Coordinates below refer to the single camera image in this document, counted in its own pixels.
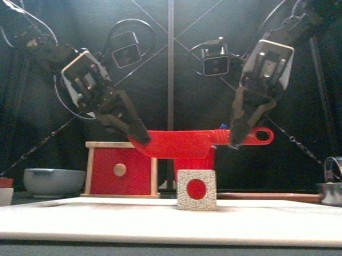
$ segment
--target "red circle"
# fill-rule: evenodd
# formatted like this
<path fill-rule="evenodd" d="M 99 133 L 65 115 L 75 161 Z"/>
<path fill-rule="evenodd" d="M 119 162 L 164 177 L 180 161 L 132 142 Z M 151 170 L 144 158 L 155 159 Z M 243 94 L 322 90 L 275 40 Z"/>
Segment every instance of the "red circle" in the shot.
<path fill-rule="evenodd" d="M 206 183 L 199 179 L 191 180 L 187 183 L 187 194 L 195 200 L 202 199 L 204 197 L 204 195 L 207 194 Z"/>

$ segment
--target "red box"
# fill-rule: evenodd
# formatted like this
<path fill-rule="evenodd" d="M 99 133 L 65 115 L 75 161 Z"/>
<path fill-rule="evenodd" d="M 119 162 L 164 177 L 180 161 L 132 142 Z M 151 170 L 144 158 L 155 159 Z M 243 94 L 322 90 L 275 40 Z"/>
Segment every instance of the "red box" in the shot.
<path fill-rule="evenodd" d="M 86 195 L 158 197 L 156 159 L 130 142 L 87 142 Z"/>

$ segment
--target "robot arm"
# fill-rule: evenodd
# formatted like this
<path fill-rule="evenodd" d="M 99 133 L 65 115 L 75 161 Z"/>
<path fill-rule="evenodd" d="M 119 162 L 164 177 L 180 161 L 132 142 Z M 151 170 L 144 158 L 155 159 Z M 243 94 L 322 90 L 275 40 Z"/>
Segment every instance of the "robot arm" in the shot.
<path fill-rule="evenodd" d="M 126 91 L 111 86 L 106 68 L 87 49 L 78 51 L 43 34 L 35 16 L 8 0 L 0 0 L 0 28 L 8 44 L 24 50 L 43 67 L 61 74 L 80 113 L 91 113 L 108 129 L 118 129 L 139 143 L 150 141 Z"/>
<path fill-rule="evenodd" d="M 298 0 L 282 27 L 265 34 L 245 63 L 232 104 L 230 147 L 239 148 L 286 90 L 294 48 L 342 16 L 341 0 Z"/>

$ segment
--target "cable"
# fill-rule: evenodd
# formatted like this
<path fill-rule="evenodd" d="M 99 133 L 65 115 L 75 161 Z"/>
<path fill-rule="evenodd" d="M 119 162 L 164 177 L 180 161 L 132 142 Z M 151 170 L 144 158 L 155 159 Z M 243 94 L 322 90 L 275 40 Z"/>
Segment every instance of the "cable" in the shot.
<path fill-rule="evenodd" d="M 119 28 L 122 28 L 123 26 L 127 26 L 127 25 L 140 25 L 143 26 L 148 32 L 151 33 L 151 36 L 152 36 L 152 44 L 150 46 L 150 48 L 146 50 L 144 53 L 142 53 L 142 56 L 144 56 L 154 48 L 155 48 L 155 44 L 156 44 L 156 38 L 155 38 L 155 31 L 151 27 L 151 25 L 143 21 L 143 20 L 139 20 L 139 19 L 124 19 L 124 20 L 120 20 L 111 28 L 110 30 L 110 33 L 108 33 L 108 36 L 107 36 L 107 39 L 106 39 L 106 43 L 104 43 L 104 46 L 103 46 L 103 50 L 102 50 L 102 55 L 106 54 L 107 52 L 107 49 L 110 47 L 110 41 L 111 41 L 111 36 L 112 34 L 115 33 L 115 31 L 118 31 Z"/>
<path fill-rule="evenodd" d="M 8 38 L 7 38 L 4 28 L 0 27 L 0 29 L 1 29 L 1 35 L 3 35 L 3 38 L 4 38 L 5 44 L 7 44 L 11 48 L 15 48 L 13 44 L 9 42 L 9 40 L 8 40 Z"/>
<path fill-rule="evenodd" d="M 262 32 L 262 30 L 265 29 L 265 26 L 267 25 L 269 21 L 271 20 L 271 17 L 274 16 L 274 14 L 277 13 L 277 11 L 281 10 L 281 7 L 285 5 L 286 1 L 289 0 L 282 0 L 282 2 L 275 6 L 275 8 L 273 9 L 273 11 L 270 12 L 269 16 L 266 17 L 266 19 L 263 20 L 263 23 L 257 31 L 257 34 L 255 34 L 255 37 L 254 39 L 251 40 L 251 43 L 249 45 L 249 48 L 245 52 L 245 54 L 242 55 L 243 58 L 246 58 L 247 54 L 249 54 L 249 51 L 251 50 L 251 46 L 255 44 L 255 41 L 258 40 L 258 37 L 259 37 L 259 34 Z"/>
<path fill-rule="evenodd" d="M 24 10 L 19 5 L 16 5 L 13 2 L 11 2 L 9 0 L 7 0 L 19 10 L 21 10 L 24 12 L 24 14 L 27 14 L 33 20 L 36 20 L 43 27 L 45 27 L 45 29 L 48 30 L 49 34 L 52 35 L 53 41 L 56 43 L 56 45 L 59 44 L 57 41 L 57 37 L 52 31 L 52 29 L 49 28 L 49 26 L 37 18 L 35 17 L 27 10 Z M 32 21 L 28 19 L 28 17 L 25 16 L 27 20 L 29 21 L 29 23 L 32 24 L 32 26 L 36 28 L 35 24 L 32 23 Z"/>
<path fill-rule="evenodd" d="M 59 94 L 59 89 L 57 89 L 57 79 L 56 79 L 56 75 L 53 75 L 53 83 L 55 83 L 55 93 L 56 93 L 56 96 L 57 96 L 57 99 L 59 99 L 59 102 L 61 103 L 63 107 L 68 110 L 68 112 L 75 116 L 78 117 L 79 119 L 84 120 L 84 121 L 96 121 L 96 118 L 88 118 L 88 117 L 84 117 L 82 115 L 79 115 L 75 111 L 71 110 L 71 108 L 67 106 L 67 104 L 64 103 L 61 97 L 60 97 L 60 94 Z"/>

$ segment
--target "wooden edge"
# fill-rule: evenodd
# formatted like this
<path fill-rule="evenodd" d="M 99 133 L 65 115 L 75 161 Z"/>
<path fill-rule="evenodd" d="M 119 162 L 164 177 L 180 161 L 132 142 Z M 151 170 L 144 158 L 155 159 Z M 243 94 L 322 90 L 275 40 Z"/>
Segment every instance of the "wooden edge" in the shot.
<path fill-rule="evenodd" d="M 87 165 L 87 179 L 86 179 L 86 188 L 84 188 L 86 194 L 91 193 L 92 164 L 94 164 L 94 148 L 90 148 L 88 165 Z"/>
<path fill-rule="evenodd" d="M 131 142 L 99 142 L 99 141 L 87 141 L 87 148 L 134 148 Z"/>
<path fill-rule="evenodd" d="M 151 158 L 151 196 L 158 195 L 158 160 Z"/>
<path fill-rule="evenodd" d="M 303 203 L 321 203 L 319 194 L 297 193 L 218 193 L 218 199 L 228 200 L 289 200 Z"/>
<path fill-rule="evenodd" d="M 110 198 L 160 198 L 160 194 L 155 195 L 99 195 L 99 194 L 80 194 L 82 197 L 110 197 Z"/>

